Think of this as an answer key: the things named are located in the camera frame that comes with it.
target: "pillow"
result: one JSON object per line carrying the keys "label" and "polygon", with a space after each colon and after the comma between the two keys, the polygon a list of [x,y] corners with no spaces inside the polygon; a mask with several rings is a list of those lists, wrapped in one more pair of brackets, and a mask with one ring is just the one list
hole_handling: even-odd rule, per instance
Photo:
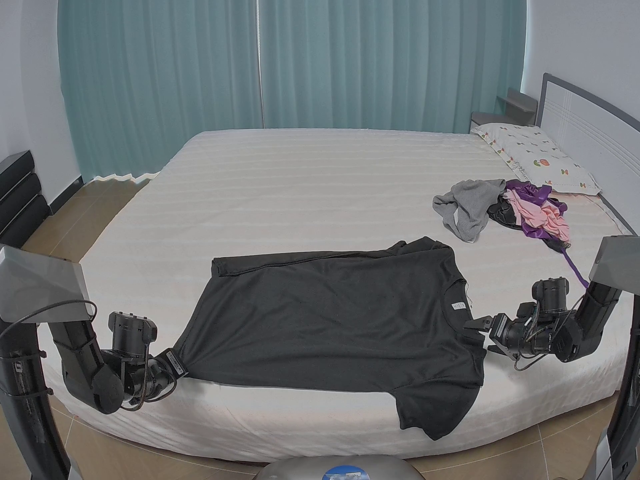
{"label": "pillow", "polygon": [[565,155],[537,126],[489,123],[471,133],[480,135],[521,181],[551,185],[556,192],[591,196],[600,192],[587,169]]}

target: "blue logo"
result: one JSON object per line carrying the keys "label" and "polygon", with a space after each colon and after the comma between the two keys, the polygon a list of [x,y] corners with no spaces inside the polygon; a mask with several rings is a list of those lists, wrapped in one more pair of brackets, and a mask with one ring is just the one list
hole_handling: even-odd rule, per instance
{"label": "blue logo", "polygon": [[356,466],[336,466],[329,469],[322,480],[371,480],[363,469]]}

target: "curtain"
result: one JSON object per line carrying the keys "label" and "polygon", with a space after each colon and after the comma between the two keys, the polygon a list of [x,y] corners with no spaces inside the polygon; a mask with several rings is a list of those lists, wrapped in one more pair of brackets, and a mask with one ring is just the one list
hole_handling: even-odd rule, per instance
{"label": "curtain", "polygon": [[468,132],[519,89],[527,0],[260,0],[267,127]]}
{"label": "curtain", "polygon": [[203,130],[262,127],[255,0],[60,0],[85,180],[162,169]]}

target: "wall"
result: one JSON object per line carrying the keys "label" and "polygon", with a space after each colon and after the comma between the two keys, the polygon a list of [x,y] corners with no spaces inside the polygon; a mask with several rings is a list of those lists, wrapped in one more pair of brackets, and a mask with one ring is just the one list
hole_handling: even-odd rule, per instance
{"label": "wall", "polygon": [[545,72],[640,118],[640,0],[528,0],[522,91]]}
{"label": "wall", "polygon": [[58,62],[58,0],[0,0],[0,157],[30,149],[49,203],[80,171]]}

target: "gray cloth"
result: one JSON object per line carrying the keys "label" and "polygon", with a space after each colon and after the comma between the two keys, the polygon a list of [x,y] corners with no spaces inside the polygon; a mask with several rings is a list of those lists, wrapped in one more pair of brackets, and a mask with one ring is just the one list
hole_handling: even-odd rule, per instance
{"label": "gray cloth", "polygon": [[445,227],[465,242],[474,242],[489,220],[487,209],[504,192],[504,180],[466,180],[433,198],[433,209]]}

